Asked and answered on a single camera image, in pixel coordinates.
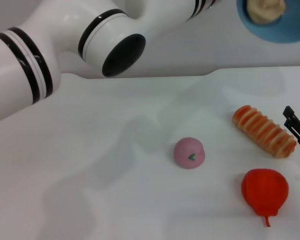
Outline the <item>blue plastic bowl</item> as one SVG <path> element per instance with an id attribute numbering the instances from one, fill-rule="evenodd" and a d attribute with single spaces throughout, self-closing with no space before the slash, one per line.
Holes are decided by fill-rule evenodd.
<path id="1" fill-rule="evenodd" d="M 247 0 L 236 0 L 236 7 L 243 25 L 258 38 L 279 44 L 300 42 L 300 0 L 284 1 L 286 10 L 282 16 L 268 24 L 252 22 L 247 12 Z"/>

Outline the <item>pink round pastry green leaf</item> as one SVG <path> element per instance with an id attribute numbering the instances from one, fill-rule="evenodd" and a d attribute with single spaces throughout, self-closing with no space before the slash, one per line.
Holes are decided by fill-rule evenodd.
<path id="1" fill-rule="evenodd" d="M 183 169 L 195 169 L 206 159 L 203 144 L 196 138 L 184 137 L 175 144 L 173 159 Z"/>

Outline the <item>red orange persimmon toy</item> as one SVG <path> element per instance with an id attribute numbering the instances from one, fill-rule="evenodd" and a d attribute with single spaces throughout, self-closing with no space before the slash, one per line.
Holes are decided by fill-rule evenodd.
<path id="1" fill-rule="evenodd" d="M 246 203 L 270 227 L 269 218 L 277 216 L 288 198 L 289 184 L 281 173 L 273 169 L 256 168 L 245 174 L 241 193 Z"/>

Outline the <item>beige egg yolk pastry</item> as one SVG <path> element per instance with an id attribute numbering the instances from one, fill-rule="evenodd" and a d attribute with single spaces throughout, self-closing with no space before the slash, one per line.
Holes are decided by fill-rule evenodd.
<path id="1" fill-rule="evenodd" d="M 246 10 L 252 22 L 266 25 L 283 15 L 286 2 L 285 0 L 247 0 Z"/>

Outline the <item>orange striped bread roll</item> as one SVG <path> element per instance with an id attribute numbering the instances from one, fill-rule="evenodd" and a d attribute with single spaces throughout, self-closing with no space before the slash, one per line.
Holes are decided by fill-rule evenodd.
<path id="1" fill-rule="evenodd" d="M 232 122 L 255 144 L 277 159 L 288 158 L 295 151 L 295 137 L 255 107 L 240 107 L 233 114 Z"/>

